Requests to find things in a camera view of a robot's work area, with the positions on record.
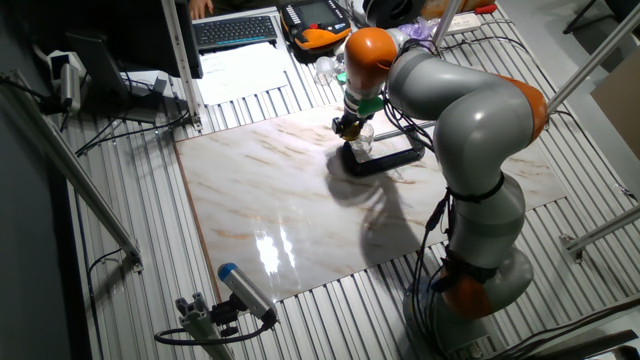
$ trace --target white marble board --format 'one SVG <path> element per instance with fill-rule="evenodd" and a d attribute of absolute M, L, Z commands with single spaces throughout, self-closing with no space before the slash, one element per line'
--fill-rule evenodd
<path fill-rule="evenodd" d="M 215 275 L 236 263 L 274 301 L 415 251 L 445 191 L 435 156 L 368 178 L 344 173 L 331 131 L 338 107 L 316 108 L 176 143 Z M 376 133 L 393 129 L 377 114 Z M 408 147 L 374 142 L 374 157 Z M 527 209 L 566 196 L 534 143 L 503 170 Z M 445 239 L 439 231 L 429 244 Z M 218 286 L 222 299 L 230 291 Z"/>

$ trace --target aluminum rod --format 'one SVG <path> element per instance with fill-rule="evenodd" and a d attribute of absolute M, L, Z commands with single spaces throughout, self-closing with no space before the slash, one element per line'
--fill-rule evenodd
<path fill-rule="evenodd" d="M 25 84 L 17 72 L 12 73 L 12 80 Z M 46 154 L 73 185 L 113 239 L 122 247 L 133 262 L 134 270 L 141 270 L 142 259 L 137 243 L 129 236 L 109 204 L 100 194 L 89 174 L 82 168 L 78 158 L 69 149 L 58 128 L 42 116 L 38 105 L 31 95 L 26 92 L 9 85 L 0 85 L 0 95 L 6 99 L 8 104 L 13 105 L 13 109 L 22 120 L 22 124 L 25 125 L 38 144 L 42 146 Z"/>
<path fill-rule="evenodd" d="M 440 47 L 442 39 L 444 39 L 447 30 L 449 30 L 449 26 L 451 26 L 453 17 L 456 16 L 458 9 L 460 9 L 460 4 L 462 4 L 462 0 L 449 0 L 447 9 L 444 11 L 444 14 L 442 14 L 442 18 L 440 18 L 436 32 L 433 35 L 433 42 L 436 44 L 436 47 Z"/>
<path fill-rule="evenodd" d="M 625 211 L 623 214 L 607 221 L 604 225 L 599 226 L 591 230 L 586 235 L 573 240 L 567 245 L 567 250 L 570 254 L 576 253 L 582 250 L 585 246 L 602 239 L 610 233 L 638 219 L 640 219 L 640 205 L 636 205 L 630 210 Z"/>
<path fill-rule="evenodd" d="M 556 111 L 571 95 L 575 89 L 582 84 L 587 76 L 591 75 L 598 65 L 611 54 L 611 52 L 622 42 L 625 36 L 629 35 L 635 27 L 640 24 L 640 4 L 627 16 L 626 19 L 609 35 L 609 37 L 591 55 L 589 61 L 576 71 L 560 90 L 547 103 L 547 111 Z"/>
<path fill-rule="evenodd" d="M 421 124 L 418 124 L 418 127 L 421 127 L 423 129 L 428 129 L 430 127 L 433 127 L 436 125 L 435 121 L 427 121 L 427 122 L 423 122 Z M 404 134 L 402 131 L 400 130 L 391 130 L 391 131 L 387 131 L 387 132 L 383 132 L 382 134 L 378 134 L 376 136 L 373 137 L 373 141 L 382 141 L 382 140 L 386 140 L 386 139 L 391 139 L 394 138 L 396 136 L 400 136 Z"/>
<path fill-rule="evenodd" d="M 169 35 L 171 36 L 171 44 L 173 44 L 173 52 L 176 56 L 178 71 L 180 72 L 180 80 L 184 89 L 187 105 L 189 106 L 189 114 L 195 130 L 202 130 L 200 122 L 200 108 L 196 100 L 196 91 L 194 89 L 194 81 L 191 77 L 189 69 L 189 59 L 187 58 L 187 50 L 184 47 L 182 31 L 180 30 L 180 21 L 178 20 L 178 12 L 176 11 L 175 0 L 162 0 L 162 8 L 167 21 Z"/>

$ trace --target keyboard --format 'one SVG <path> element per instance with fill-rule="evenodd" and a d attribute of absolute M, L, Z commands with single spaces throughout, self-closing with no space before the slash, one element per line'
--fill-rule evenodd
<path fill-rule="evenodd" d="M 276 31 L 269 16 L 214 20 L 194 24 L 199 51 L 275 41 Z"/>

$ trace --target desk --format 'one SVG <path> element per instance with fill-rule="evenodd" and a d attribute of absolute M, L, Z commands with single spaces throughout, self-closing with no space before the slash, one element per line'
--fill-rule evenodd
<path fill-rule="evenodd" d="M 483 15 L 484 21 L 504 18 L 499 9 Z M 501 35 L 522 39 L 512 24 L 490 24 L 476 32 L 445 37 L 451 46 L 463 38 Z M 286 51 L 283 40 L 277 47 Z M 499 73 L 540 88 L 549 98 L 555 86 L 521 50 L 505 42 L 484 42 L 446 52 L 448 61 Z M 289 85 L 230 103 L 202 106 L 201 134 L 237 127 L 339 103 L 339 86 L 316 86 L 313 66 L 295 63 L 286 70 Z M 181 84 L 171 81 L 172 92 L 183 96 Z M 562 110 L 571 111 L 561 106 Z M 162 124 L 167 119 L 159 117 Z M 65 139 L 77 149 L 106 125 L 70 123 Z M 116 134 L 138 130 L 138 124 L 118 127 Z M 117 261 L 96 266 L 98 316 L 105 354 L 123 359 L 203 359 L 198 348 L 156 345 L 153 333 L 178 327 L 175 299 L 190 299 L 200 291 L 211 304 L 215 292 L 190 209 L 185 184 L 174 152 L 174 142 L 200 135 L 189 126 L 171 133 L 149 132 L 103 144 L 81 159 L 85 169 L 122 219 L 127 231 L 140 243 L 145 270 L 134 274 Z M 637 227 L 627 226 L 605 241 L 587 247 L 582 265 L 573 264 L 555 240 L 562 232 L 576 236 L 630 209 L 633 203 L 610 185 L 614 180 L 585 141 L 588 134 L 570 118 L 554 115 L 538 145 L 567 190 L 568 197 L 544 205 L 526 216 L 516 246 L 532 260 L 535 278 L 527 293 L 507 309 L 488 319 L 491 341 L 479 346 L 485 356 L 526 338 L 534 331 L 565 324 L 621 301 L 640 289 L 640 250 Z M 84 205 L 73 212 L 76 239 L 78 216 L 85 224 L 88 260 L 117 249 L 100 223 Z M 78 257 L 83 259 L 81 246 Z M 429 271 L 437 269 L 442 244 L 427 251 Z M 366 271 L 333 281 L 276 303 L 281 323 L 275 331 L 243 344 L 232 345 L 240 359 L 424 359 L 428 350 L 407 331 L 401 302 L 415 257 L 402 256 Z M 243 317 L 241 333 L 258 324 Z"/>

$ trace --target white paper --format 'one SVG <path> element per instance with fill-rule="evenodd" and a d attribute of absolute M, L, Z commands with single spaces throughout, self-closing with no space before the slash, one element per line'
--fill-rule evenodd
<path fill-rule="evenodd" d="M 197 80 L 207 105 L 236 100 L 287 85 L 286 55 L 268 43 L 204 55 Z"/>

